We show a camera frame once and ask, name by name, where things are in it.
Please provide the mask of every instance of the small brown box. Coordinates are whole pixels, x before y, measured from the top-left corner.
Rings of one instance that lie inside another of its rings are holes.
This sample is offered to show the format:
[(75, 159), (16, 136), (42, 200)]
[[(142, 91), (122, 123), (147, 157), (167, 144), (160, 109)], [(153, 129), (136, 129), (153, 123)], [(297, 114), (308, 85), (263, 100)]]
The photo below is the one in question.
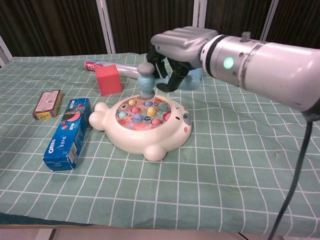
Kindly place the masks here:
[(42, 92), (39, 101), (36, 104), (35, 109), (32, 113), (34, 119), (50, 119), (57, 116), (61, 98), (61, 90)]

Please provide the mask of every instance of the black cable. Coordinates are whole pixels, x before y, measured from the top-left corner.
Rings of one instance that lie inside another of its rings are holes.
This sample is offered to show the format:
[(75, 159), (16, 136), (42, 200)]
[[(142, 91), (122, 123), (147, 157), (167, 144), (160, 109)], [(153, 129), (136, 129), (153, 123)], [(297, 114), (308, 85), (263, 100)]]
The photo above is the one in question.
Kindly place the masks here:
[(295, 170), (294, 170), (294, 174), (293, 174), (293, 179), (292, 179), (292, 183), (289, 189), (289, 192), (283, 202), (283, 205), (279, 211), (279, 214), (275, 220), (275, 223), (273, 225), (272, 231), (268, 237), (268, 240), (272, 240), (276, 234), (277, 228), (279, 226), (279, 223), (281, 221), (281, 218), (283, 217), (294, 193), (296, 190), (296, 187), (298, 185), (298, 180), (299, 180), (299, 176), (300, 176), (300, 172), (301, 172), (301, 168), (302, 168), (302, 163), (304, 161), (305, 158), (305, 154), (308, 148), (308, 144), (309, 144), (309, 140), (310, 140), (310, 136), (311, 136), (311, 132), (312, 132), (312, 126), (313, 126), (313, 122), (312, 121), (308, 121), (307, 125), (306, 125), (306, 129), (305, 129), (305, 134), (304, 134), (304, 139), (302, 142), (302, 146), (301, 146), (301, 150), (299, 153), (299, 157), (296, 161), (296, 166), (295, 166)]
[(241, 234), (240, 232), (238, 232), (238, 234), (243, 237), (245, 240), (249, 240), (245, 235)]

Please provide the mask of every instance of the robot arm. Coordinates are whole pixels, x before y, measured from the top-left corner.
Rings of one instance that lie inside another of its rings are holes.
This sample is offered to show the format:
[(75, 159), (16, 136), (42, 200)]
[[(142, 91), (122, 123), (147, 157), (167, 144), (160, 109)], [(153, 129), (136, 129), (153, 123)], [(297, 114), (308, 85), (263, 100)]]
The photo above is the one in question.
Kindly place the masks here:
[(167, 57), (173, 70), (167, 84), (157, 85), (161, 91), (175, 91), (188, 71), (203, 68), (213, 78), (302, 112), (307, 121), (320, 120), (319, 49), (262, 42), (251, 39), (249, 32), (237, 37), (192, 26), (157, 34), (151, 44), (151, 53), (162, 62)]

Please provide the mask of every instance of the green checkered tablecloth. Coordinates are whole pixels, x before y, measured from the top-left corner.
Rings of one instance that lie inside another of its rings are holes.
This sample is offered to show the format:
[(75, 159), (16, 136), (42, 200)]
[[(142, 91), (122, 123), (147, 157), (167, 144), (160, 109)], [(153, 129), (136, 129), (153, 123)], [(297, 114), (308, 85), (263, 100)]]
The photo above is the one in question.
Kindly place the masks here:
[[(305, 120), (299, 112), (203, 74), (199, 89), (165, 96), (191, 114), (192, 133), (162, 162), (115, 148), (87, 129), (73, 171), (50, 172), (42, 156), (72, 98), (102, 97), (86, 59), (138, 65), (145, 55), (15, 57), (0, 69), (0, 213), (125, 228), (268, 234), (288, 192)], [(59, 116), (34, 120), (41, 92), (61, 89)], [(320, 128), (312, 132), (281, 235), (320, 237)]]

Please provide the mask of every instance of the red cube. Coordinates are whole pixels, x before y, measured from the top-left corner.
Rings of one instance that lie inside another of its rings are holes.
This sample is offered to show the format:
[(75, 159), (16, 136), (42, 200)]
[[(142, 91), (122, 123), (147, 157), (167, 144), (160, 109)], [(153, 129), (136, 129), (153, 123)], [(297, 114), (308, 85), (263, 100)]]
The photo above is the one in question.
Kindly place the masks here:
[(95, 75), (102, 96), (122, 92), (120, 76), (115, 64), (96, 68)]

